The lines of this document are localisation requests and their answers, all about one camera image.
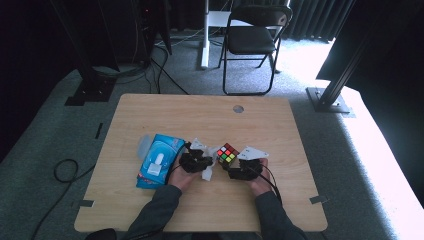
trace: tissue box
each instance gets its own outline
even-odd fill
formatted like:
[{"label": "tissue box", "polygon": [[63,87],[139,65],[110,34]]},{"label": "tissue box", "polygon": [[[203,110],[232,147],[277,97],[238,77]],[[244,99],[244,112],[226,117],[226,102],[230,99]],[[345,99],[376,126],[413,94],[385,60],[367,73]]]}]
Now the tissue box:
[{"label": "tissue box", "polygon": [[156,134],[137,175],[137,187],[157,189],[165,184],[174,160],[182,154],[185,141]]}]

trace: wooden table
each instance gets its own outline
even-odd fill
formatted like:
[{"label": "wooden table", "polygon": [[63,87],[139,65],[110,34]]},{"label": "wooden table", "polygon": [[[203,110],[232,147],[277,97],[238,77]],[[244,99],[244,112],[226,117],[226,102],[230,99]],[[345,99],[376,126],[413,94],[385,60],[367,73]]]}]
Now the wooden table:
[{"label": "wooden table", "polygon": [[[233,108],[242,106],[236,113]],[[142,161],[136,152],[141,137],[156,133],[210,147],[231,144],[241,151],[251,146],[270,154],[283,205],[304,231],[322,231],[327,221],[302,142],[284,98],[125,94],[116,109],[75,229],[126,231],[154,190],[136,188]],[[217,164],[210,182],[198,179],[180,198],[165,231],[260,231],[254,198],[247,185],[229,179]]]}]

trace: sleeve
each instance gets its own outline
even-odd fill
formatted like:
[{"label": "sleeve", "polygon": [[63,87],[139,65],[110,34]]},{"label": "sleeve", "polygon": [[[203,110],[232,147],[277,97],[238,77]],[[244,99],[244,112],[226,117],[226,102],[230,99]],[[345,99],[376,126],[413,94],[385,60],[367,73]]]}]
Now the sleeve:
[{"label": "sleeve", "polygon": [[178,207],[182,192],[179,188],[166,185],[156,190],[125,234],[125,240],[162,239],[162,230]]},{"label": "sleeve", "polygon": [[306,240],[305,233],[291,222],[274,192],[256,197],[263,240]]}]

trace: cube face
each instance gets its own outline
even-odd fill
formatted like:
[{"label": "cube face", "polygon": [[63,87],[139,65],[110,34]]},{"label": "cube face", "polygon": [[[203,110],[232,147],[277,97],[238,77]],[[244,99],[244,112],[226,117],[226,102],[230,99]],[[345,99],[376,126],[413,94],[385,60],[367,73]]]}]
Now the cube face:
[{"label": "cube face", "polygon": [[230,144],[226,143],[217,151],[219,162],[224,168],[229,168],[237,158],[239,151],[234,149]]}]

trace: black base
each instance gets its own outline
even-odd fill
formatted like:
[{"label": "black base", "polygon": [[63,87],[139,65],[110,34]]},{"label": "black base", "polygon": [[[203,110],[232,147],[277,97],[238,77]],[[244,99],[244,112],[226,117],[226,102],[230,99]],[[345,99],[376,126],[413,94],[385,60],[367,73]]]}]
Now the black base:
[{"label": "black base", "polygon": [[116,78],[97,76],[101,82],[96,89],[89,89],[83,80],[75,95],[69,97],[65,106],[83,106],[85,102],[107,102],[115,86]]},{"label": "black base", "polygon": [[309,99],[314,105],[316,112],[329,112],[329,113],[349,113],[350,109],[346,106],[342,96],[339,96],[337,100],[330,106],[323,105],[320,103],[320,98],[322,93],[325,91],[325,88],[306,88]]}]

